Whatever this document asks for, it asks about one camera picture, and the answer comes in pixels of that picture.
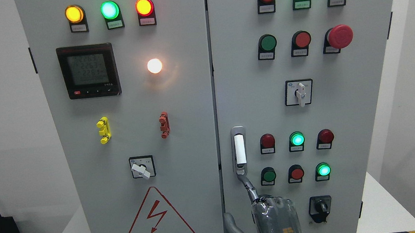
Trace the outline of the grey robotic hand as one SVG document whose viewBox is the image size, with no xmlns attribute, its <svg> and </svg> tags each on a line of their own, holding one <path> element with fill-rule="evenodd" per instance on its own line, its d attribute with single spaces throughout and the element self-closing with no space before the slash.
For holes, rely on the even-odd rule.
<svg viewBox="0 0 415 233">
<path fill-rule="evenodd" d="M 251 201 L 251 210 L 257 233 L 302 233 L 292 200 L 271 195 L 259 196 L 246 175 L 237 178 L 243 183 Z M 227 233 L 244 233 L 235 223 L 233 215 L 224 213 Z"/>
</svg>

